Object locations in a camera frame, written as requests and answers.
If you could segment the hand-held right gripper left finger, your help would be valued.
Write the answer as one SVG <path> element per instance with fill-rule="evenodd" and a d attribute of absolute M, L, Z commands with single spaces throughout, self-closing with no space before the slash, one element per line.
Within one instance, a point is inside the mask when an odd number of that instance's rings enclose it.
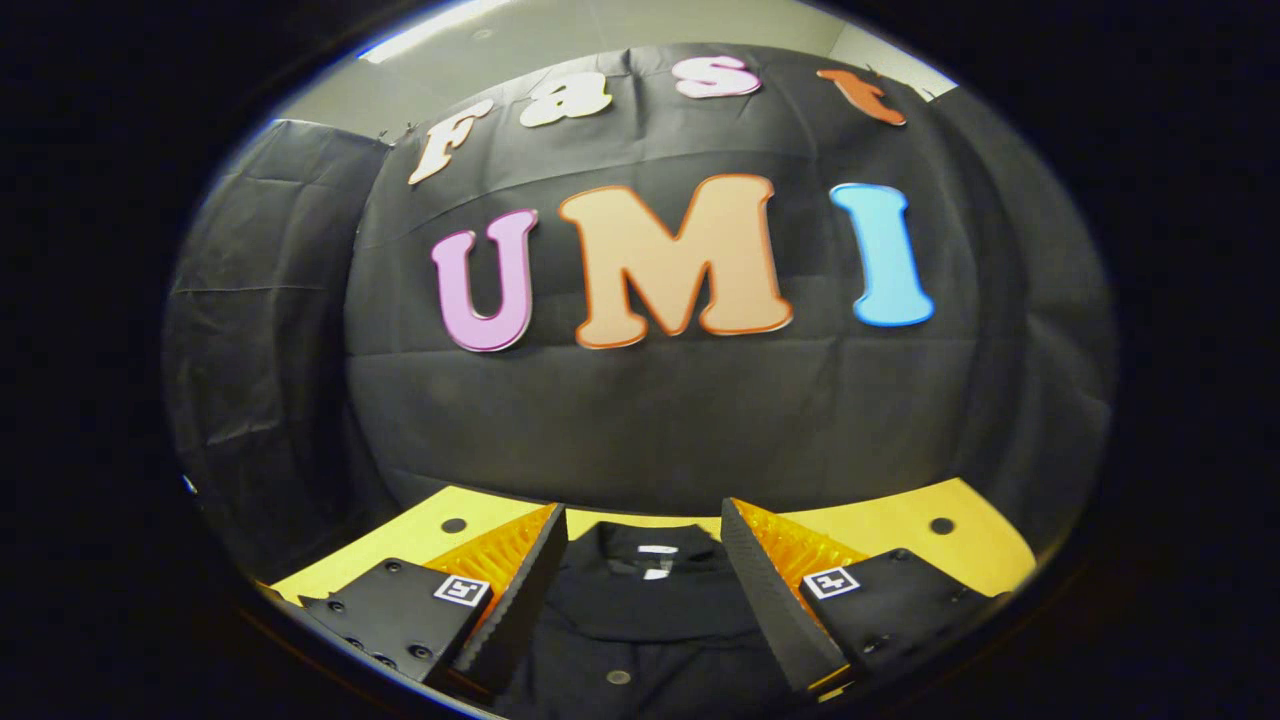
<path fill-rule="evenodd" d="M 392 671 L 471 700 L 509 684 L 529 650 L 568 544 L 561 503 L 548 503 L 412 564 L 387 557 L 302 610 Z"/>

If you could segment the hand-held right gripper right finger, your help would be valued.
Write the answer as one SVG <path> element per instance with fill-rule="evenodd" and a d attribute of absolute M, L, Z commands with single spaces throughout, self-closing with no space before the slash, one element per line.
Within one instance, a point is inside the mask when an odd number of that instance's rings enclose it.
<path fill-rule="evenodd" d="M 805 698 L 905 678 L 1012 589 L 1012 524 L 982 497 L 797 512 L 726 498 L 719 534 L 771 652 Z"/>

